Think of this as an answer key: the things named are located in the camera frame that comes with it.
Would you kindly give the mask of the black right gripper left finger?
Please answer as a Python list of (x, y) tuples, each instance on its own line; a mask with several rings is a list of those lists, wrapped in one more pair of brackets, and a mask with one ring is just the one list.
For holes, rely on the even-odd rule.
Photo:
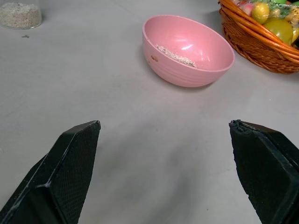
[(76, 224), (86, 199), (100, 134), (98, 120), (63, 132), (0, 211), (2, 224)]

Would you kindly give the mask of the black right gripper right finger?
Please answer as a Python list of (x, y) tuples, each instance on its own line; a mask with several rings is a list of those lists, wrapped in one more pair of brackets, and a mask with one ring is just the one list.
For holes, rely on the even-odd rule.
[(239, 181), (263, 224), (299, 222), (299, 149), (281, 132), (229, 123)]

